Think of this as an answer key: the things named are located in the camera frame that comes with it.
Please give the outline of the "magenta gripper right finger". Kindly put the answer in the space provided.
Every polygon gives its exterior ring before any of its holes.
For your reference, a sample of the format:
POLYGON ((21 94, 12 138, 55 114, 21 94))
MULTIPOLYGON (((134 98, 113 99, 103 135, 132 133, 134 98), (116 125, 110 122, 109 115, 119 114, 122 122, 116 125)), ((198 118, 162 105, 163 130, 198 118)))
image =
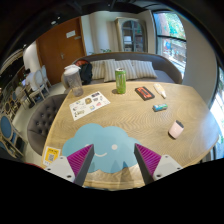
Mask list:
POLYGON ((169 155, 159 155, 156 152, 135 144, 134 154, 145 184, 152 183, 182 169, 169 155))

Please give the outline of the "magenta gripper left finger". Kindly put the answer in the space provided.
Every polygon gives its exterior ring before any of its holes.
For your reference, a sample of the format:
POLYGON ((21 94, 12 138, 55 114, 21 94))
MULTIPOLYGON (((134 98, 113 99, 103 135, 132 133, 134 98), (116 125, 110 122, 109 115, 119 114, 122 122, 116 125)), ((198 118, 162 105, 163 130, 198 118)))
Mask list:
POLYGON ((87 172, 94 156, 94 145, 88 145, 73 154, 59 156, 45 171, 59 176, 78 186, 84 184, 87 172))

